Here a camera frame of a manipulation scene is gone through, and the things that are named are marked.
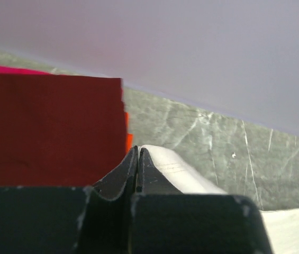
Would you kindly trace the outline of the white t shirt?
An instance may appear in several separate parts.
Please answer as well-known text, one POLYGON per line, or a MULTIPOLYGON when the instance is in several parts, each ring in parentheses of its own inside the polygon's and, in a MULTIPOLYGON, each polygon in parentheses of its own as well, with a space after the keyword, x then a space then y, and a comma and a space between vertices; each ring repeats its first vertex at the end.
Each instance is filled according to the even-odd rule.
MULTIPOLYGON (((226 191, 204 178, 176 152, 159 146, 143 145, 153 165, 184 194, 219 194, 226 191)), ((299 208, 261 211, 274 253, 299 253, 299 208)))

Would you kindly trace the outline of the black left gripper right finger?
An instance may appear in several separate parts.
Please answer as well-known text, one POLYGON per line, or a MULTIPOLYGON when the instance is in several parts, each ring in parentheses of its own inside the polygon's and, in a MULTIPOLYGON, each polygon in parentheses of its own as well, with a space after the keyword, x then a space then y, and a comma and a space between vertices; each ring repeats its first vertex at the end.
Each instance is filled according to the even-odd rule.
POLYGON ((185 194, 140 150, 129 229, 130 253, 272 253, 253 201, 185 194))

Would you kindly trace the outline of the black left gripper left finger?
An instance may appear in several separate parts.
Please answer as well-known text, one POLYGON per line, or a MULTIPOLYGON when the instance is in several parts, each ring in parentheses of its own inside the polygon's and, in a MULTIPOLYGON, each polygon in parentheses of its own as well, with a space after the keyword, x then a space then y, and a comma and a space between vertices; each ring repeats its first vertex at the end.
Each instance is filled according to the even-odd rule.
POLYGON ((0 253, 126 253, 138 148, 93 185, 0 187, 0 253))

